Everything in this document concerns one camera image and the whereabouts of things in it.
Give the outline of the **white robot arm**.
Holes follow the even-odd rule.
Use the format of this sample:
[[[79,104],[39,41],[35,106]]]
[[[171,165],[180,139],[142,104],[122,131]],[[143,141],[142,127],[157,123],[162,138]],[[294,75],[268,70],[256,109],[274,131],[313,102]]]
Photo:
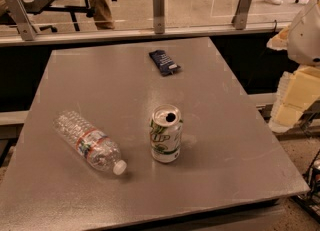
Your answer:
[[[273,132],[284,133],[320,98],[320,0],[308,0],[267,47],[286,49],[288,58],[299,64],[281,76],[268,123]]]

